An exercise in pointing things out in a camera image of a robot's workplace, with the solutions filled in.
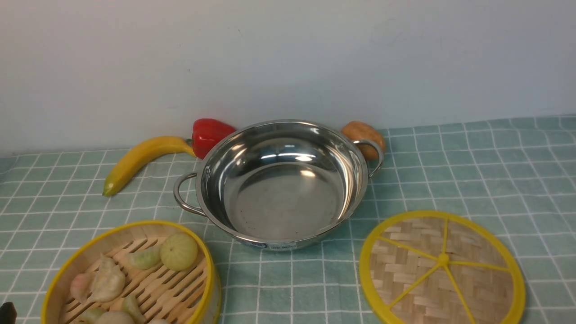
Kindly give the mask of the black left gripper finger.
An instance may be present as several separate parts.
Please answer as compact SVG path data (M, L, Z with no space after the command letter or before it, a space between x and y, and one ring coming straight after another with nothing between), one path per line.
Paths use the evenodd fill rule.
M0 306L0 324L15 324L17 311L12 302L3 303Z

